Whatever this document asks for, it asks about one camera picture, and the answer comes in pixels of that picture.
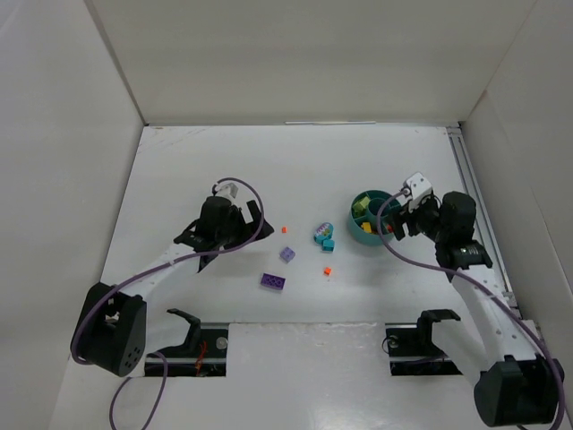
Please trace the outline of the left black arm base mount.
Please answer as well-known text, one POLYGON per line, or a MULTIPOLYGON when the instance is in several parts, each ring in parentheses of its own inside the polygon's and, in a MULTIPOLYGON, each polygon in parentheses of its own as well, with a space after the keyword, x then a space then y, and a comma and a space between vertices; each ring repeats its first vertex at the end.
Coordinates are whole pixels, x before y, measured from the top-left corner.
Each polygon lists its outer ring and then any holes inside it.
POLYGON ((227 374, 229 325, 203 322, 176 308, 147 322, 143 375, 159 377, 163 363, 173 377, 224 377, 227 374))

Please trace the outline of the dark purple long lego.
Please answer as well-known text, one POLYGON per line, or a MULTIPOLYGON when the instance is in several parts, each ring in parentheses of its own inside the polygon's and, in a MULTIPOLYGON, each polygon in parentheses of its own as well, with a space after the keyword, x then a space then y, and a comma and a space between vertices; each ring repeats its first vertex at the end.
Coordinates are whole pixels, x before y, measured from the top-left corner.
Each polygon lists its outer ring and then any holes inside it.
POLYGON ((271 288, 282 291, 285 287, 286 279, 277 275, 264 272, 261 276, 260 285, 264 288, 271 288))

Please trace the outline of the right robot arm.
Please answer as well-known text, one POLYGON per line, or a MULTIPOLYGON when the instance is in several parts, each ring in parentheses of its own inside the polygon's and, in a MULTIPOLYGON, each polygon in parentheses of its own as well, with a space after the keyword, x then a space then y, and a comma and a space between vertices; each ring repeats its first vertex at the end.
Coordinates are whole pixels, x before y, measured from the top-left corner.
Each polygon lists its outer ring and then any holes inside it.
POLYGON ((422 234, 433 241, 436 264, 417 267, 447 275, 480 335, 475 340, 455 312, 440 309, 422 312, 419 340, 444 352, 465 376, 488 427, 559 428, 565 417, 563 369, 503 296, 492 259, 474 238, 475 200, 461 192, 438 200, 432 190, 415 194, 407 187, 390 199, 400 197, 405 204, 389 213, 395 238, 422 234))

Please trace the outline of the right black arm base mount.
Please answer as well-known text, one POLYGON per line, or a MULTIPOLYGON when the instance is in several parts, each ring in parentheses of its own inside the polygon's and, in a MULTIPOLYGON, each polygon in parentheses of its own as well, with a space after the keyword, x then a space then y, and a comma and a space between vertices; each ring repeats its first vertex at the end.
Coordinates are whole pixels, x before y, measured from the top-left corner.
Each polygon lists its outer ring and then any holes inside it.
POLYGON ((453 310, 422 311, 416 322, 385 324, 382 349, 389 357, 392 376, 461 375, 446 353, 432 342, 435 323, 461 318, 453 310))

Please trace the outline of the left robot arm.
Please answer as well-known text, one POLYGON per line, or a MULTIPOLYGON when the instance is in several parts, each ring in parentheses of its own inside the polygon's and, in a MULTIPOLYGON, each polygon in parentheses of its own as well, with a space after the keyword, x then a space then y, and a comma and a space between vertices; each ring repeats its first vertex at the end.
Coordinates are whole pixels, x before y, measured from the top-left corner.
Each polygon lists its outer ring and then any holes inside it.
POLYGON ((221 254, 238 251, 274 232, 265 220, 260 196, 246 203, 252 220, 231 197, 212 195, 173 244, 146 270, 115 285, 101 281, 85 297, 73 333, 72 359, 81 366, 97 366, 116 376, 127 376, 148 354, 149 339, 158 336, 148 327, 154 294, 185 262, 198 261, 202 271, 221 254))

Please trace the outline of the yellow curved striped lego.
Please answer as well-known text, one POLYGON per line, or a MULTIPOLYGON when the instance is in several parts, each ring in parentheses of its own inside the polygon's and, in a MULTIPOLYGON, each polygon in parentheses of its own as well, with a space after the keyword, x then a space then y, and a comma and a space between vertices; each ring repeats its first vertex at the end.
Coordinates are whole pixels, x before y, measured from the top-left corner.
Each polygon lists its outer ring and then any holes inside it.
POLYGON ((364 232, 369 233, 369 234, 372 234, 372 235, 374 235, 374 234, 377 233, 376 228, 375 228, 375 227, 372 225, 372 223, 369 222, 369 221, 361 222, 361 223, 360 223, 360 228, 361 228, 364 232))

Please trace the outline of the lime green square lego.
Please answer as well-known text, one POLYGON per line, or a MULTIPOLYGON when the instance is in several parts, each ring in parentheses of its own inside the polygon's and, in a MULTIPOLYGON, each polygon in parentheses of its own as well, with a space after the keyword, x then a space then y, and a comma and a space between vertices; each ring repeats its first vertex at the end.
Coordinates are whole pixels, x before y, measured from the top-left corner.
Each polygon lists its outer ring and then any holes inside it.
POLYGON ((352 204, 352 215, 354 219, 361 218, 365 215, 370 203, 370 198, 365 195, 357 198, 352 204))

